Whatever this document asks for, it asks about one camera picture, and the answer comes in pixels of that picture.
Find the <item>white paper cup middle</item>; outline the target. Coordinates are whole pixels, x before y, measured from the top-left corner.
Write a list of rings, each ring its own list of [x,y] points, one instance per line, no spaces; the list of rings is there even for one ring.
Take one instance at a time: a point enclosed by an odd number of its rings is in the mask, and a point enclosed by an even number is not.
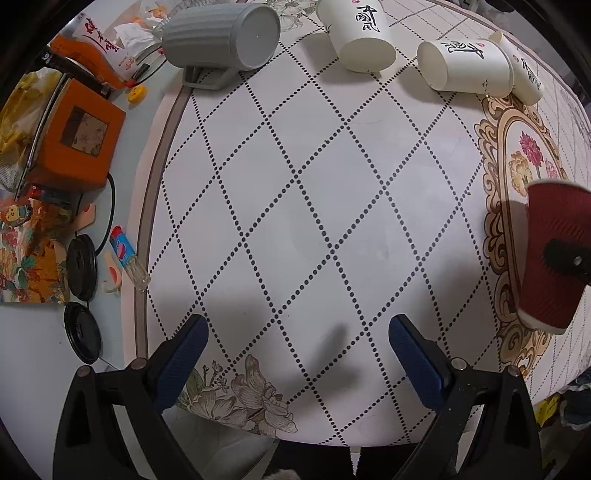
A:
[[[506,97],[514,88],[508,56],[494,42],[424,41],[417,49],[419,70],[436,91]]]

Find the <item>white paper cup left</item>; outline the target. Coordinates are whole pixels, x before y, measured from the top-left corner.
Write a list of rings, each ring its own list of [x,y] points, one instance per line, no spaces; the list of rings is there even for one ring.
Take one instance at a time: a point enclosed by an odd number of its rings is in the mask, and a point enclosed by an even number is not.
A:
[[[380,1],[322,0],[317,16],[339,62],[349,71],[377,73],[397,59],[388,19]]]

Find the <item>black round lid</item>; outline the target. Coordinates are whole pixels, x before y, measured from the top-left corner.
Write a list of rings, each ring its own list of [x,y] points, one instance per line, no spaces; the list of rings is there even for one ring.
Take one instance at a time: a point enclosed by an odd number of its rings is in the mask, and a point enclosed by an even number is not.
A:
[[[97,286],[97,266],[94,244],[87,234],[72,239],[66,253],[67,282],[71,293],[89,302]]]
[[[77,357],[85,364],[94,364],[102,350],[102,338],[90,310],[77,302],[68,302],[64,308],[64,329]]]

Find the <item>blue red small bottle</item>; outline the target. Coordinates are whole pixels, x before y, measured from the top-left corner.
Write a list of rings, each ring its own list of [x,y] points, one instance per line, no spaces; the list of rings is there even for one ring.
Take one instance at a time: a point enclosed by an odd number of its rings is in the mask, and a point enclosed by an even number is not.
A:
[[[144,293],[150,283],[150,276],[140,263],[134,248],[119,225],[112,228],[109,243],[135,289],[139,293]]]

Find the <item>floral diamond pattern tablecloth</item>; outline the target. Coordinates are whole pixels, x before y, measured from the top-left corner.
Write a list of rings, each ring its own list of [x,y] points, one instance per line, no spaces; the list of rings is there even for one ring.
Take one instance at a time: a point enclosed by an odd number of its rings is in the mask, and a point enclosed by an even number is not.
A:
[[[388,340],[408,315],[450,356],[517,367],[541,401],[590,363],[590,301],[559,336],[517,315],[526,185],[590,182],[590,120],[534,51],[545,88],[440,93],[419,44],[477,46],[485,18],[387,1],[398,57],[346,70],[311,1],[277,1],[273,58],[217,92],[173,82],[152,118],[126,232],[150,274],[122,293],[124,354],[151,354],[193,314],[209,340],[179,405],[252,433],[323,445],[419,440],[424,408]]]

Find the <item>colourful snack bag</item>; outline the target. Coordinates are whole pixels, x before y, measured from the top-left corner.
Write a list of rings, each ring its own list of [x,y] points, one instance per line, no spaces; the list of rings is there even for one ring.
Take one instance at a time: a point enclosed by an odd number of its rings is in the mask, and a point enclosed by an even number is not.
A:
[[[31,185],[14,200],[1,200],[1,301],[68,301],[62,240],[72,222],[67,193]]]

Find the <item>orange gift box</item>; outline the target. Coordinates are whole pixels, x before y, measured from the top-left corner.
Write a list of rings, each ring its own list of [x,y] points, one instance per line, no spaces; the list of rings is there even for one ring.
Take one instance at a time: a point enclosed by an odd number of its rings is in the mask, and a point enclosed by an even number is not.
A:
[[[72,193],[105,186],[125,112],[69,79],[51,109],[26,181]]]

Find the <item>yellow small cap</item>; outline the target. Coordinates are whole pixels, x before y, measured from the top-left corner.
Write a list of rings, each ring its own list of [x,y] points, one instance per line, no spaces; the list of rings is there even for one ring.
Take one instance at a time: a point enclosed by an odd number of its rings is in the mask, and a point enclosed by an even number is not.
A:
[[[137,105],[143,101],[146,95],[147,87],[145,85],[135,85],[127,93],[127,101],[132,105]]]

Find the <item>yellow plastic bag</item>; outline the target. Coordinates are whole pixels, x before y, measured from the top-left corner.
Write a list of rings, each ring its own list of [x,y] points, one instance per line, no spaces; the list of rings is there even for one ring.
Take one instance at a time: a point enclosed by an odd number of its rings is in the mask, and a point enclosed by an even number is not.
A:
[[[2,190],[16,191],[36,128],[61,76],[46,67],[24,75],[2,108]]]

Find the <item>grey ribbed mug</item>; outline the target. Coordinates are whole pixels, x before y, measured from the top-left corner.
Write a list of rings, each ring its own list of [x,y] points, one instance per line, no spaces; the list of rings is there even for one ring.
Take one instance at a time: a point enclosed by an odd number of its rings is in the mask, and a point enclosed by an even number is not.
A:
[[[266,65],[279,41],[280,18],[263,3],[191,7],[176,14],[162,34],[164,55],[182,70],[182,83],[212,91]]]

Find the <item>orange white snack package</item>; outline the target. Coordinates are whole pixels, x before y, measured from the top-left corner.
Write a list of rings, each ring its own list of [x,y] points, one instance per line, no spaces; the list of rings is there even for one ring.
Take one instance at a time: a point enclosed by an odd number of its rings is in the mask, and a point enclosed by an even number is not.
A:
[[[81,64],[101,83],[123,89],[138,69],[135,58],[124,47],[111,42],[81,12],[49,43],[51,51]]]

